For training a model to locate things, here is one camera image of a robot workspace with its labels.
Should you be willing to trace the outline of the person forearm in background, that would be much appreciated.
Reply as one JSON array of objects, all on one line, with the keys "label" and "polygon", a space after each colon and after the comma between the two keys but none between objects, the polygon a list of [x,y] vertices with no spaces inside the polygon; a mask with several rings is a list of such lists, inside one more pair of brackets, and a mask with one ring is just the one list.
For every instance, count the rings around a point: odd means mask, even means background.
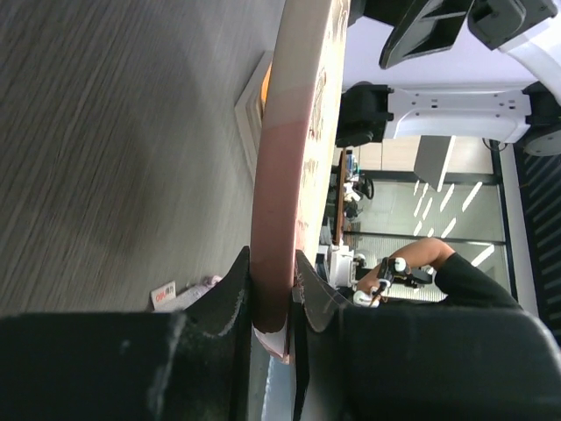
[{"label": "person forearm in background", "polygon": [[[431,266],[438,270],[454,253],[455,250],[441,239],[424,238],[398,249],[389,258],[403,258],[411,268]],[[377,289],[380,286],[378,274],[381,267],[382,263],[363,276],[357,284],[357,290],[369,294],[372,288]]]}]

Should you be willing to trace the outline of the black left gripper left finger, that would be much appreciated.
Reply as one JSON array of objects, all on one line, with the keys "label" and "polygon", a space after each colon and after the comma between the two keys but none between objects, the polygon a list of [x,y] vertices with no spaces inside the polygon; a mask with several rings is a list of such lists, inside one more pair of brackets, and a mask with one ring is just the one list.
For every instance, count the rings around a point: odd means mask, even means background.
[{"label": "black left gripper left finger", "polygon": [[1,321],[4,420],[243,420],[249,251],[185,310]]}]

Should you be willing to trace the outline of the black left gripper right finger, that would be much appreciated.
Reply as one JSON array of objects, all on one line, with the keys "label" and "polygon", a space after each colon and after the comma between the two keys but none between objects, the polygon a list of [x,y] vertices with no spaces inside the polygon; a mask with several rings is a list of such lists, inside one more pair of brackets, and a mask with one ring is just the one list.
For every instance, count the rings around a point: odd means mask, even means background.
[{"label": "black left gripper right finger", "polygon": [[557,420],[560,350],[520,310],[358,307],[295,256],[295,420]]}]

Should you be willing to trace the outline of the pink and cream plate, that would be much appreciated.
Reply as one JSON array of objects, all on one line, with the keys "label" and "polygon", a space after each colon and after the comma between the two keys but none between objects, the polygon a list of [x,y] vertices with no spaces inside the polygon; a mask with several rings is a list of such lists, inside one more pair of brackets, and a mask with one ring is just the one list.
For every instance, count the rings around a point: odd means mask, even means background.
[{"label": "pink and cream plate", "polygon": [[343,88],[348,1],[287,1],[273,50],[254,179],[252,323],[262,346],[290,359],[295,256],[314,260]]}]

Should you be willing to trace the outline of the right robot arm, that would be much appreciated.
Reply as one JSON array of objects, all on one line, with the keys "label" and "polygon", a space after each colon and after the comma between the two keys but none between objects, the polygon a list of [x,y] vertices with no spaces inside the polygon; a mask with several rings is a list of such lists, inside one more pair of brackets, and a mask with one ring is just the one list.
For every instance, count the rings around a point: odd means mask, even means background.
[{"label": "right robot arm", "polygon": [[384,70],[452,48],[460,29],[535,78],[523,89],[404,89],[359,82],[341,96],[336,145],[403,136],[467,136],[516,144],[534,156],[560,153],[560,7],[553,1],[353,1],[350,21],[392,26]]}]

